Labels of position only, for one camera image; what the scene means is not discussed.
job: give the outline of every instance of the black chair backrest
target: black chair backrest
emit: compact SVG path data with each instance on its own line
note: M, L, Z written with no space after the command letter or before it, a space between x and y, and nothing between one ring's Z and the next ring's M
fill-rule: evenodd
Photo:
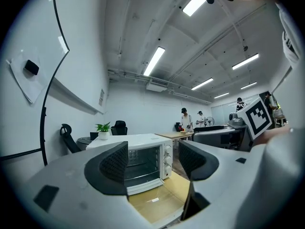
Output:
M69 126L68 124L61 124L61 125L62 127L60 130L60 135L62 136L63 141L68 147L68 149L71 151L71 153L80 152L81 149L76 145L76 143L74 142L71 136L71 132L72 132L71 126Z
M127 135L128 128L123 120L117 120L115 125L111 127L112 135Z

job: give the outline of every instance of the potted plant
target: potted plant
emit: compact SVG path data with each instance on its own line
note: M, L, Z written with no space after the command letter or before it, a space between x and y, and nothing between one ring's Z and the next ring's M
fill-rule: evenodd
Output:
M110 122L107 124L101 125L101 124L96 124L97 125L97 132L99 132L99 138L101 140L107 140L109 137L109 129L110 129Z

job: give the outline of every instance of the green plant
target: green plant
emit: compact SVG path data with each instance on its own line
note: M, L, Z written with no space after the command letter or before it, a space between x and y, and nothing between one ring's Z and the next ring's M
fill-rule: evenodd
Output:
M101 124L96 124L97 125L97 132L109 132L110 129L110 122L107 124L101 125Z

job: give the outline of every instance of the white flower pot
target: white flower pot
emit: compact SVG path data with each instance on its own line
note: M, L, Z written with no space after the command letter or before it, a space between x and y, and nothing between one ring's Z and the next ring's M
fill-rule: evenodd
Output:
M99 132L99 139L101 140L107 140L110 136L109 132Z

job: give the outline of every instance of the toaster oven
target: toaster oven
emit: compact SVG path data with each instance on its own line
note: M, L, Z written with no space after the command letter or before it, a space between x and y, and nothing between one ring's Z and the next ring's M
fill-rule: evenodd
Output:
M128 142L128 164L124 185L128 195L141 193L163 185L172 174L173 142L155 134L111 135L108 140L92 141L86 150L107 144Z

